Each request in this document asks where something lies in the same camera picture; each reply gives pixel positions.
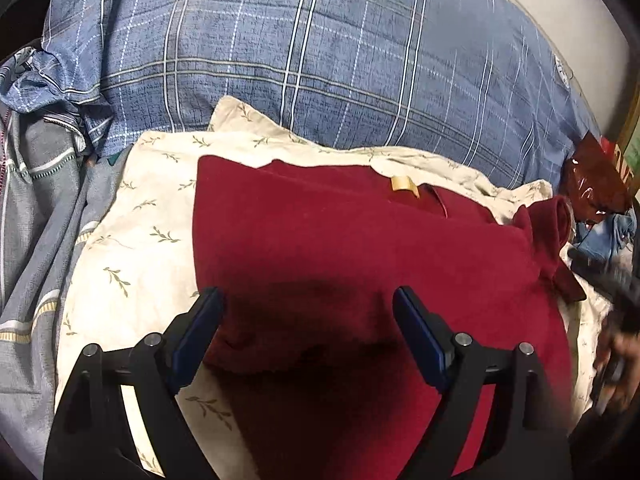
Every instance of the white sheet with leaf print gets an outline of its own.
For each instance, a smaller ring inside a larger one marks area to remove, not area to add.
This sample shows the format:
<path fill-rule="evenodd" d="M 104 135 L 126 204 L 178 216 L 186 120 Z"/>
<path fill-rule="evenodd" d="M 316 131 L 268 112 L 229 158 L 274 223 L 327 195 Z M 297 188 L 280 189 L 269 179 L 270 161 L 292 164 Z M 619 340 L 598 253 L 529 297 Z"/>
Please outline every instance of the white sheet with leaf print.
<path fill-rule="evenodd" d="M 164 332 L 197 296 L 191 219 L 196 167 L 202 155 L 217 155 L 259 167 L 279 159 L 298 166 L 361 165 L 392 177 L 407 175 L 460 193 L 509 222 L 521 205 L 551 197 L 539 180 L 514 190 L 497 188 L 476 170 L 411 148 L 323 148 L 276 126 L 233 97 L 220 99 L 209 131 L 145 132 L 127 159 L 116 200 L 102 222 L 85 232 L 88 242 L 76 266 L 63 312 L 58 348 L 56 400 L 82 347 L 103 350 L 133 346 L 149 332 Z M 574 420 L 585 410 L 591 362 L 608 303 L 581 282 L 582 304 L 559 309 L 574 356 Z M 161 474 L 137 410 L 132 388 L 124 387 L 132 434 L 143 465 Z M 178 404 L 207 459 L 222 480 L 257 478 L 255 465 L 215 377 L 201 367 Z"/>

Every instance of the silver bolt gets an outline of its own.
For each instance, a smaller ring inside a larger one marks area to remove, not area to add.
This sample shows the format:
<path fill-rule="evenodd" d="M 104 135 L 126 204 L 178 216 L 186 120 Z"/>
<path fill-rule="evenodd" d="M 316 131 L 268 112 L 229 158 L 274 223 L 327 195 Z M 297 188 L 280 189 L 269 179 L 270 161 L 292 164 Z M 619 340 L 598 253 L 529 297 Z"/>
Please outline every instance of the silver bolt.
<path fill-rule="evenodd" d="M 465 332 L 458 332 L 455 339 L 456 343 L 460 346 L 469 346 L 474 341 L 473 338 Z"/>
<path fill-rule="evenodd" d="M 82 354 L 86 355 L 87 357 L 91 357 L 97 351 L 98 351 L 98 345 L 96 343 L 89 343 L 87 346 L 85 346 L 82 349 Z"/>
<path fill-rule="evenodd" d="M 152 332 L 151 334 L 145 335 L 145 345 L 147 346 L 159 345 L 161 341 L 162 336 L 158 332 Z"/>
<path fill-rule="evenodd" d="M 531 343 L 520 343 L 518 348 L 524 355 L 533 354 L 533 345 Z"/>

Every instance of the maroon cloth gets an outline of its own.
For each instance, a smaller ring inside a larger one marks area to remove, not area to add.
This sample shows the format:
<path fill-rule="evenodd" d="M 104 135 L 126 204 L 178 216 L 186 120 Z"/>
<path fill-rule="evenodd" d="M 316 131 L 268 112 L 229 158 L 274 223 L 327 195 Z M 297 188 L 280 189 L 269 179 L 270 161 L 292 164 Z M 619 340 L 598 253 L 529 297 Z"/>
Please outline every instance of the maroon cloth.
<path fill-rule="evenodd" d="M 399 285 L 481 344 L 532 343 L 567 405 L 570 354 L 554 283 L 577 285 L 558 270 L 568 230 L 560 197 L 500 226 L 445 189 L 420 186 L 419 200 L 393 192 L 371 168 L 255 170 L 201 158 L 196 278 L 227 298 L 205 362 L 260 478 L 398 476 L 440 400 L 393 320 Z M 491 398 L 486 386 L 458 471 L 473 465 Z"/>

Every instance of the blue plaid fabric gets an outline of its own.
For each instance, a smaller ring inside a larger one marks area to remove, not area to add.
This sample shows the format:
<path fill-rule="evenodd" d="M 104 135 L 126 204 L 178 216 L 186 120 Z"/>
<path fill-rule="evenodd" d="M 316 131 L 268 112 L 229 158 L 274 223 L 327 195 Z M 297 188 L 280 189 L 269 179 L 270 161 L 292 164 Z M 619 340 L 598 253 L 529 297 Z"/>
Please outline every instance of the blue plaid fabric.
<path fill-rule="evenodd" d="M 507 0 L 51 0 L 42 46 L 0 99 L 77 121 L 101 155 L 203 128 L 224 94 L 325 146 L 420 148 L 509 188 L 557 187 L 599 135 Z"/>

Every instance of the brown plastic package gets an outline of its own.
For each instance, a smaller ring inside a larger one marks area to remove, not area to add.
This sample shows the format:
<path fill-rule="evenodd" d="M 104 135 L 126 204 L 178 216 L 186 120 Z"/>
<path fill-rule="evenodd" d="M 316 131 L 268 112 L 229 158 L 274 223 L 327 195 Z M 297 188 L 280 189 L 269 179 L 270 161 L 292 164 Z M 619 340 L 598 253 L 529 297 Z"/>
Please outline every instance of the brown plastic package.
<path fill-rule="evenodd" d="M 597 224 L 607 213 L 631 208 L 620 175 L 590 132 L 564 162 L 560 192 L 569 197 L 577 222 Z"/>

